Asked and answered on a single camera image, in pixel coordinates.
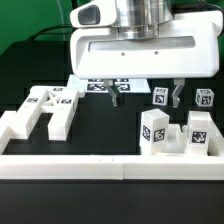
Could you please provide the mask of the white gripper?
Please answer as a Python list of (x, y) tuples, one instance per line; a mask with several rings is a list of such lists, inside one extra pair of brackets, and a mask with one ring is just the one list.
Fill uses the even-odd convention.
[(92, 0), (70, 13), (75, 28), (71, 64), (81, 79), (104, 79), (118, 105), (112, 79), (174, 80), (173, 107), (185, 79), (211, 77), (219, 70), (219, 10), (175, 14), (170, 0)]

